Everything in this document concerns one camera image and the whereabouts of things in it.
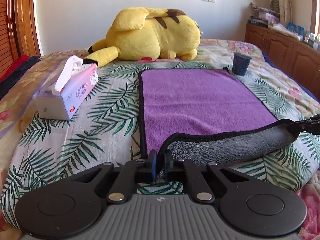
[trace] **dark blue cloth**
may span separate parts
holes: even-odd
[[[10,76],[0,83],[0,99],[9,92],[9,90],[20,80],[20,78],[22,78],[28,69],[40,61],[39,58],[39,56],[32,56],[28,58],[17,69],[15,69]]]
[[[274,67],[276,69],[279,69],[280,71],[282,71],[280,68],[278,68],[272,61],[271,59],[268,57],[268,55],[265,52],[262,52],[263,56],[264,56],[264,60],[265,62],[267,62],[271,67]],[[319,100],[308,90],[306,89],[304,86],[300,85],[299,86],[302,88],[303,91],[305,91],[309,96],[311,96],[315,101],[317,101],[319,103]]]

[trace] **pikachu plush toy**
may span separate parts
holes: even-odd
[[[200,43],[197,23],[177,9],[132,7],[116,16],[106,38],[89,48],[88,62],[102,67],[112,60],[196,57]]]

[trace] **gray ribbed plate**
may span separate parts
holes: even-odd
[[[21,240],[36,240],[25,235]],[[133,195],[122,205],[109,206],[102,218],[68,240],[254,240],[225,224],[209,205],[188,195]],[[274,238],[298,240],[296,234]]]

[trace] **dark blue cup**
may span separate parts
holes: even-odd
[[[252,58],[235,52],[233,58],[232,72],[234,74],[244,76]]]

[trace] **window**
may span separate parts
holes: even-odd
[[[320,0],[312,0],[312,16],[310,31],[320,34]]]

